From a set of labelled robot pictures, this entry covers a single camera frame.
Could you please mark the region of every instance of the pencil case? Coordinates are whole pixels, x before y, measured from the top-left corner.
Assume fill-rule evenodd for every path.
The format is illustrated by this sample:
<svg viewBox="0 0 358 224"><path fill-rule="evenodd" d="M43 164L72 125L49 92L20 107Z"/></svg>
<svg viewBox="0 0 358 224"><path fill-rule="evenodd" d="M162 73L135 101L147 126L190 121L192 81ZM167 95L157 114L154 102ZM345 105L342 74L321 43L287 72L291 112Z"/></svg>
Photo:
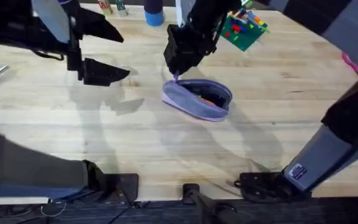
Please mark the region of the pencil case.
<svg viewBox="0 0 358 224"><path fill-rule="evenodd" d="M163 102L207 121L222 121L232 98L226 86L204 79L168 81L162 94Z"/></svg>

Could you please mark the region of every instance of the label sticker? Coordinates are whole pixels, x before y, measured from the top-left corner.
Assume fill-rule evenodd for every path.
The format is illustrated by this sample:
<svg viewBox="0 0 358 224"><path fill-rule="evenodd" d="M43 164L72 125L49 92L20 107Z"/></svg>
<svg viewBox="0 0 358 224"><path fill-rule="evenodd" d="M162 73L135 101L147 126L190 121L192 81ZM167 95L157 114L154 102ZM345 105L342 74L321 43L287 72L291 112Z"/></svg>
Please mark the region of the label sticker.
<svg viewBox="0 0 358 224"><path fill-rule="evenodd" d="M301 164L295 164L292 169L288 172L292 178L298 180L301 178L308 170L304 168Z"/></svg>

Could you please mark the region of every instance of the floor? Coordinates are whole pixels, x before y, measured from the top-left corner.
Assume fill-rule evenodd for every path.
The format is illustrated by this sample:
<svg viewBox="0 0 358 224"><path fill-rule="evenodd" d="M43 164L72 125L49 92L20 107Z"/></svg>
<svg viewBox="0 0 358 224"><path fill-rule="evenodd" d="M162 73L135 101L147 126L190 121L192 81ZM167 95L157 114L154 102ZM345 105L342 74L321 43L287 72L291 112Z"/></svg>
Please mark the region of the floor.
<svg viewBox="0 0 358 224"><path fill-rule="evenodd" d="M273 205L252 204L241 200L230 201L244 217L244 223L358 223L358 198L315 198L301 203L279 203ZM59 214L64 204L45 207L47 215ZM179 202L141 203L117 218L114 223L198 223L196 208ZM0 207L3 215L7 207ZM67 205L56 217L45 218L40 208L35 207L25 215L0 218L0 224L26 222L63 224L108 224L126 209L126 205L75 202Z"/></svg>

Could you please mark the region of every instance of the wooden table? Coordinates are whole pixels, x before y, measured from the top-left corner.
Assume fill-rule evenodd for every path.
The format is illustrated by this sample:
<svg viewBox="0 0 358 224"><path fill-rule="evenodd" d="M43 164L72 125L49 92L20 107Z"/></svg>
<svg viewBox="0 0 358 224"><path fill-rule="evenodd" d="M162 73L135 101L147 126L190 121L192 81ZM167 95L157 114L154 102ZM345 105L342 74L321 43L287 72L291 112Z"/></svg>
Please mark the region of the wooden table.
<svg viewBox="0 0 358 224"><path fill-rule="evenodd" d="M100 11L98 5L86 5ZM0 133L65 159L88 159L104 172L140 175L139 200L176 200L184 183L212 198L239 198L241 172L280 171L356 80L341 51L279 12L257 11L272 31L246 52L221 39L215 54L183 78L207 78L234 94L220 123L200 121L161 101L172 79L163 51L166 23L146 25L141 6L109 17L123 44L85 37L84 57L131 71L111 87L84 86L66 63L0 46ZM357 196L358 161L319 186L315 197Z"/></svg>

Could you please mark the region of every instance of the green lego board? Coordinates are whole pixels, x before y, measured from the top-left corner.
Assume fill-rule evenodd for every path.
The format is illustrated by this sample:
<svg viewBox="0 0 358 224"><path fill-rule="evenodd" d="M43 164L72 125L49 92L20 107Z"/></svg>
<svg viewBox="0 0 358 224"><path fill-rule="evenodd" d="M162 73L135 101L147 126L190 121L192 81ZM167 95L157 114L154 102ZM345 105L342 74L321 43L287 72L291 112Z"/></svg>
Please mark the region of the green lego board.
<svg viewBox="0 0 358 224"><path fill-rule="evenodd" d="M230 43L234 44L242 51L246 51L265 32L262 28L259 28L251 21L247 21L247 24L241 25L245 29L245 32L237 34L232 29L232 19L233 18L231 16L226 19L221 36L230 41Z"/></svg>

